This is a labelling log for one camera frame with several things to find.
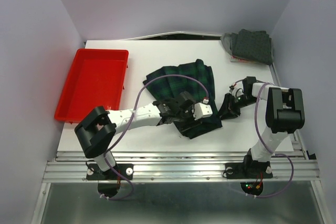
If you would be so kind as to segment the red plastic tray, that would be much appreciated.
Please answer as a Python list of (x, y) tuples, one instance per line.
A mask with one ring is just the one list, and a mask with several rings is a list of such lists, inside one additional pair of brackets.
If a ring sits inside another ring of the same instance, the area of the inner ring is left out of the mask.
[(78, 123), (97, 106), (120, 106), (129, 52), (125, 49), (78, 49), (64, 83), (54, 119)]

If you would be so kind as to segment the folded light grey skirt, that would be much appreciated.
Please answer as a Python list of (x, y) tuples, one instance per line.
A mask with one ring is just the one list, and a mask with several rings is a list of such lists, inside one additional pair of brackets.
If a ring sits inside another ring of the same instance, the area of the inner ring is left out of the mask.
[(237, 37), (238, 34), (236, 33), (224, 33), (220, 38), (225, 51), (230, 55), (233, 55), (233, 49), (236, 45)]

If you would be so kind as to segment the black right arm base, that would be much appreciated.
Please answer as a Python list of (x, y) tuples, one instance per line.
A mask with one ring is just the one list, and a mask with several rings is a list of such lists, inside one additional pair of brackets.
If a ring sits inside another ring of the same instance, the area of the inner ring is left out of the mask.
[(273, 178), (269, 162), (253, 161), (251, 164), (226, 163), (225, 174), (228, 179)]

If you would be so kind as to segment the folded pink patterned skirt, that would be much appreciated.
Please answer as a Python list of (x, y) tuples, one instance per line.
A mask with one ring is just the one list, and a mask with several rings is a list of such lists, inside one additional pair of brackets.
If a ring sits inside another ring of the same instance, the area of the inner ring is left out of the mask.
[(238, 63), (257, 63), (255, 61), (240, 59), (240, 58), (237, 58), (237, 57), (234, 57), (234, 56), (230, 56), (230, 61), (231, 62), (238, 62)]

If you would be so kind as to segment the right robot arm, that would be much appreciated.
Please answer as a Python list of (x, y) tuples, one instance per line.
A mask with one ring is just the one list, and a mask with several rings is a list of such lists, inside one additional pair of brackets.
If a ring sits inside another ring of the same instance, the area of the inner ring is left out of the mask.
[[(255, 105), (254, 124), (258, 142), (249, 149), (241, 165), (243, 174), (253, 177), (260, 172), (260, 165), (270, 162), (282, 141), (304, 126), (303, 96), (300, 89), (278, 87), (255, 77), (246, 77), (241, 82), (242, 93), (237, 95), (237, 84), (231, 85), (217, 116), (221, 120), (235, 119), (241, 115), (242, 108)], [(262, 133), (257, 122), (260, 100), (266, 101), (266, 127)]]

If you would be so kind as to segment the green plaid skirt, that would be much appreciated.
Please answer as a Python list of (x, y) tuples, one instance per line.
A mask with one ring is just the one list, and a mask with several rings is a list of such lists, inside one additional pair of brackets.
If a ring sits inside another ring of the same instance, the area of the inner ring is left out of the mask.
[(185, 131), (182, 130), (182, 123), (174, 122), (178, 131), (183, 136), (193, 139), (221, 128), (222, 122), (217, 116), (218, 110), (215, 104), (215, 83), (212, 68), (205, 65), (201, 59), (179, 66), (165, 66), (149, 73), (143, 81), (143, 84), (146, 85), (149, 81), (168, 74), (171, 74), (172, 76), (159, 79), (147, 86), (147, 90), (156, 100), (174, 98), (183, 91), (190, 93), (197, 102), (202, 101), (206, 97), (205, 91), (201, 85), (186, 78), (176, 77), (176, 75), (179, 74), (196, 79), (205, 86), (209, 94), (208, 104), (213, 111), (213, 115), (208, 118), (203, 118), (201, 124)]

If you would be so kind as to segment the grey dotted skirt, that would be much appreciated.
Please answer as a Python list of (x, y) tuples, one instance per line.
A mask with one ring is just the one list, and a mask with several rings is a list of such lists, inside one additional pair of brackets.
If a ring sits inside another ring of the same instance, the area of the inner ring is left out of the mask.
[(232, 33), (231, 38), (230, 49), (234, 57), (265, 65), (273, 63), (272, 40), (266, 31), (241, 29), (237, 34)]

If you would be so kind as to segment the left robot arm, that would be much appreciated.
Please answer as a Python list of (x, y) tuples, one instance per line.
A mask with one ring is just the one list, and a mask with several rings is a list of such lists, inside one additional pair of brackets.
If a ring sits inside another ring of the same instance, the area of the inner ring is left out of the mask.
[(99, 167), (106, 179), (113, 178), (117, 164), (108, 147), (114, 135), (144, 126), (182, 123), (188, 130), (212, 115), (208, 100), (196, 102), (186, 91), (176, 98), (154, 101), (135, 110), (105, 110), (94, 108), (76, 127), (75, 134), (87, 159)]

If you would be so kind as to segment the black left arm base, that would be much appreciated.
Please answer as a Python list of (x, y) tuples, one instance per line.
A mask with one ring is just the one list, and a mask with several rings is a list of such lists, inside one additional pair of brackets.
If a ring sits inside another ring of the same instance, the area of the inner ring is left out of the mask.
[[(129, 180), (133, 179), (133, 164), (117, 164), (114, 169), (125, 178)], [(117, 180), (117, 179), (124, 180), (111, 170), (103, 172), (97, 164), (95, 163), (88, 164), (86, 180), (96, 181), (96, 180)]]

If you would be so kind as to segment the aluminium frame rail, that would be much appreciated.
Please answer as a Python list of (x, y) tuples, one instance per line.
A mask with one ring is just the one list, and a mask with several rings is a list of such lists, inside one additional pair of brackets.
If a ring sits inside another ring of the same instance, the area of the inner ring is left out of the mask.
[[(316, 160), (306, 159), (301, 151), (288, 154), (290, 159), (274, 157), (271, 160), (271, 181), (287, 181), (291, 168), (294, 181), (320, 180)], [(228, 152), (115, 152), (118, 164), (133, 164), (134, 183), (172, 182), (226, 182), (222, 177), (226, 163), (240, 163), (244, 154)], [(48, 162), (43, 175), (44, 183), (87, 182), (86, 159), (79, 152), (58, 152)]]

